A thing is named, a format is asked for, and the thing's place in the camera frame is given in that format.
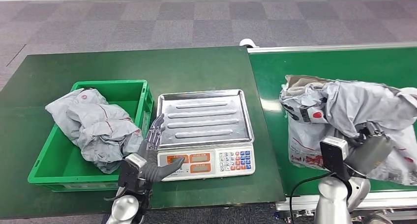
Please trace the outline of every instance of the green plastic crate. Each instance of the green plastic crate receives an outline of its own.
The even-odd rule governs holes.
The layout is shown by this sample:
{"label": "green plastic crate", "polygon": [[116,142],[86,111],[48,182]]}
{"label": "green plastic crate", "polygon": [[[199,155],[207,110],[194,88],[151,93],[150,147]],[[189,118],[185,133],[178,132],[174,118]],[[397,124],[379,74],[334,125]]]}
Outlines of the green plastic crate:
{"label": "green plastic crate", "polygon": [[[71,91],[96,88],[109,104],[122,107],[141,128],[145,137],[149,129],[153,98],[146,80],[77,82]],[[55,124],[29,174],[29,183],[54,192],[108,191],[118,188],[119,171],[102,173],[81,156],[75,146]]]}

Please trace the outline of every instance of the stainless steel weighing tray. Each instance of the stainless steel weighing tray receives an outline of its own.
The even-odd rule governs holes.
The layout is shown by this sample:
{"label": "stainless steel weighing tray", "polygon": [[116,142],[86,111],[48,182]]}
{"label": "stainless steel weighing tray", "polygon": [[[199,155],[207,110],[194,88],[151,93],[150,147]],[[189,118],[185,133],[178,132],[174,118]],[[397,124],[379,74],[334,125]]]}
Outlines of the stainless steel weighing tray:
{"label": "stainless steel weighing tray", "polygon": [[253,132],[242,90],[162,94],[157,115],[165,131],[159,149],[251,143]]}

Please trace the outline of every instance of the black cable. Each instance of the black cable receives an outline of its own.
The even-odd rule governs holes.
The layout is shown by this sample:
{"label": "black cable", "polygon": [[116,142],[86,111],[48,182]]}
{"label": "black cable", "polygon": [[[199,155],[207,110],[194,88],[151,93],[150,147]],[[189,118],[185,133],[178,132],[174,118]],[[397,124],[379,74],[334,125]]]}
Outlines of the black cable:
{"label": "black cable", "polygon": [[311,178],[308,178],[308,179],[305,179],[305,180],[302,180],[302,181],[298,182],[293,187],[293,190],[291,191],[291,195],[290,195],[290,214],[291,214],[291,221],[293,222],[293,224],[296,224],[294,222],[294,215],[293,215],[293,195],[294,195],[294,192],[296,191],[297,187],[300,186],[303,183],[306,183],[306,182],[309,182],[309,181],[314,181],[314,180],[317,180],[317,179],[320,179],[320,178],[325,178],[326,176],[331,176],[333,174],[334,174],[334,172],[328,172],[328,173],[323,174],[321,176],[311,177]]}
{"label": "black cable", "polygon": [[124,195],[124,193],[126,193],[126,191],[127,191],[127,186],[125,185],[120,194],[118,194],[117,196],[115,196],[113,198],[104,198],[104,200],[105,201],[115,201],[116,199],[122,197]]}

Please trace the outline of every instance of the floor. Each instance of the floor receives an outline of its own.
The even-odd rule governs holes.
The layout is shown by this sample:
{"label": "floor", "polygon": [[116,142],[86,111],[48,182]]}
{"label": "floor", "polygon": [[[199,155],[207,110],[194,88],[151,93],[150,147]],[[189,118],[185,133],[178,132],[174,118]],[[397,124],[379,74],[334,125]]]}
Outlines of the floor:
{"label": "floor", "polygon": [[[417,41],[417,0],[0,2],[0,90],[26,55]],[[268,205],[150,212],[147,223],[280,223]],[[100,223],[101,215],[0,221]]]}

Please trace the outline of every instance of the robotic arm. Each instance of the robotic arm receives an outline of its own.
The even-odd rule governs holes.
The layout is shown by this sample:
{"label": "robotic arm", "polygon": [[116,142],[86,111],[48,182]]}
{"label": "robotic arm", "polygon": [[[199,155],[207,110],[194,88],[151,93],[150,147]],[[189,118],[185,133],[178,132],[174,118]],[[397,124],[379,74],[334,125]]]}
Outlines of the robotic arm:
{"label": "robotic arm", "polygon": [[358,139],[345,138],[339,131],[320,143],[324,167],[333,172],[319,183],[315,224],[352,224],[350,213],[368,195],[367,174],[384,161],[394,144],[373,122],[357,127]]}
{"label": "robotic arm", "polygon": [[115,201],[107,224],[140,224],[149,208],[149,199],[153,182],[159,182],[178,170],[184,158],[177,158],[164,167],[157,165],[157,149],[164,114],[152,123],[146,138],[142,141],[139,151],[124,158],[120,166],[120,174]]}

